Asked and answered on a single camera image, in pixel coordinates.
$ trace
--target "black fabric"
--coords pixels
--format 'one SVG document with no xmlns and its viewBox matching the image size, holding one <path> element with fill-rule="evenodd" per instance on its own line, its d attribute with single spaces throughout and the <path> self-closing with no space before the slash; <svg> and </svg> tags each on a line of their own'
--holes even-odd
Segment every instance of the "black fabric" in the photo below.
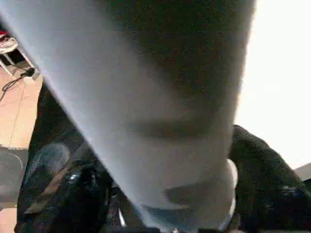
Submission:
<svg viewBox="0 0 311 233">
<path fill-rule="evenodd" d="M 15 232 L 98 232 L 111 188 L 109 174 L 43 85 Z"/>
<path fill-rule="evenodd" d="M 237 211 L 244 230 L 311 230 L 311 195 L 266 142 L 234 127 L 230 158 L 239 171 Z"/>
</svg>

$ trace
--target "leg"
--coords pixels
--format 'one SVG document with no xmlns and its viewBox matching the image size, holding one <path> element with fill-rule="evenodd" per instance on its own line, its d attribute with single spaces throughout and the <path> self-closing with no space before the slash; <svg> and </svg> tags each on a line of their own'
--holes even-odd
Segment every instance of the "leg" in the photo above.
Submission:
<svg viewBox="0 0 311 233">
<path fill-rule="evenodd" d="M 11 71 L 9 71 L 8 67 L 6 67 L 6 65 L 3 63 L 3 61 L 0 59 L 0 65 L 3 67 L 3 69 L 10 75 L 13 76 L 13 74 L 11 73 Z"/>
<path fill-rule="evenodd" d="M 15 65 L 15 63 L 12 61 L 12 59 L 9 57 L 9 55 L 7 53 L 4 53 L 3 55 L 9 61 L 9 63 L 11 63 L 11 65 Z"/>
</svg>

